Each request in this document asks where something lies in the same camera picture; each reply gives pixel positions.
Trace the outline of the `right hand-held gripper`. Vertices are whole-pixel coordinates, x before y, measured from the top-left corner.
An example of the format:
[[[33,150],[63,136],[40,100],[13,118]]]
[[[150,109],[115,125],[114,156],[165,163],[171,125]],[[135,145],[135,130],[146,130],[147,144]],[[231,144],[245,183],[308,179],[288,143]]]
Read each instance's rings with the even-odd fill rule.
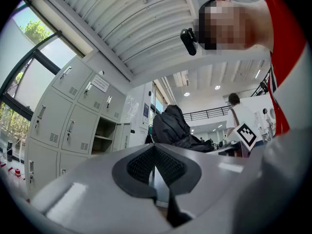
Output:
[[[248,158],[256,142],[255,132],[242,123],[229,135],[227,143],[219,150],[218,155]]]

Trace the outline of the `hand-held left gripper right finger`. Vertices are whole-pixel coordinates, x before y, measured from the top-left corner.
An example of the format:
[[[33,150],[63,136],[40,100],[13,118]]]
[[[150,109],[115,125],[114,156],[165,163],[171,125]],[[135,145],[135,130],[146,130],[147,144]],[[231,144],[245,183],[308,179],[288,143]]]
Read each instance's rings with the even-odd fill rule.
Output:
[[[258,171],[264,148],[250,158],[155,145],[158,170],[169,184],[168,218],[157,228],[232,228],[235,205],[248,169]]]

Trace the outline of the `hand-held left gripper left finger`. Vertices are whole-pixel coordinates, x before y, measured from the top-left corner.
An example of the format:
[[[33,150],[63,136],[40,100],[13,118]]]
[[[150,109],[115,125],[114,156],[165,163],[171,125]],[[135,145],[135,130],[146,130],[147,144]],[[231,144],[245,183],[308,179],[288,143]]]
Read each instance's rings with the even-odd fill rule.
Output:
[[[31,199],[48,220],[79,234],[161,234],[172,230],[151,198],[133,197],[113,179],[113,166],[148,144],[87,159]]]

